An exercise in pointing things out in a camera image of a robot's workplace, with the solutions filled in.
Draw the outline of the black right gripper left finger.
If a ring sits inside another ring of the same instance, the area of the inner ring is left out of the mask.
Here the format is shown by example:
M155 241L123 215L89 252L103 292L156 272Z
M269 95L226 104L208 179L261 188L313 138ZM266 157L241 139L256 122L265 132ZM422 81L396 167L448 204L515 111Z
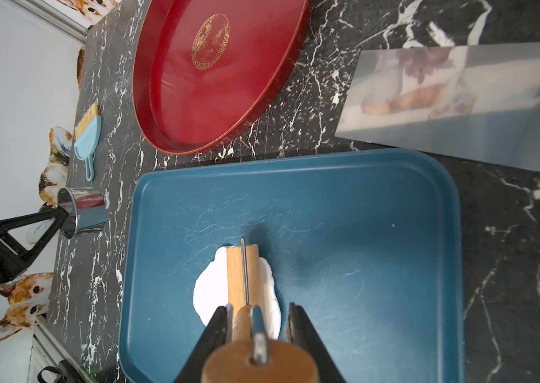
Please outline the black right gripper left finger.
M174 383L201 382L204 364L210 355L225 344L229 313L226 306L219 306L193 348Z

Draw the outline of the white dough piece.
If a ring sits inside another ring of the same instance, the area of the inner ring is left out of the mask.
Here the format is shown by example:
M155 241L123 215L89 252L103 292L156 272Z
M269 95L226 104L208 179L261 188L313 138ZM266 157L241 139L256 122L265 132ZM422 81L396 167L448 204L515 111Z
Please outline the white dough piece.
M204 326L207 326L215 309L229 302L228 290L228 249L239 247L220 247L214 260L200 274L193 289L193 307ZM277 340L281 333L281 308L275 291L273 271L268 261L260 257L260 287L266 330L271 339Z

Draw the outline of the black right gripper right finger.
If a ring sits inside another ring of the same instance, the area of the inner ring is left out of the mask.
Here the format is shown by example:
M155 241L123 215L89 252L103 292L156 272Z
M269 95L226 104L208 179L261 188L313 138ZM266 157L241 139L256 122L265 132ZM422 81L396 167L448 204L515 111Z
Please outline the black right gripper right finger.
M343 375L330 356L303 306L289 304L289 318L286 330L289 342L306 351L316 363L320 382L345 383Z

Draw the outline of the wooden dough roller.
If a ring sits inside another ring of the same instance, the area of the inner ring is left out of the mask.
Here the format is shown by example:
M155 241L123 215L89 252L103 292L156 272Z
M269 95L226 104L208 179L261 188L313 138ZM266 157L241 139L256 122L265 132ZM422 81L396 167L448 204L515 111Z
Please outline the wooden dough roller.
M235 303L227 343L210 354L202 382L318 382L311 355L298 346L268 336L263 303L259 250L244 239L239 253L227 250L229 302Z

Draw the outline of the blue rectangular tray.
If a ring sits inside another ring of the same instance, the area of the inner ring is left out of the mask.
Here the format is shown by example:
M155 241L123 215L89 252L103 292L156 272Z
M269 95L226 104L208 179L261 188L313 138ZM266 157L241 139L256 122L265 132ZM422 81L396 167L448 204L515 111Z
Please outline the blue rectangular tray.
M204 329L195 282L241 240L347 381L465 381L458 191L435 159L398 149L145 174L119 336L131 381L176 378Z

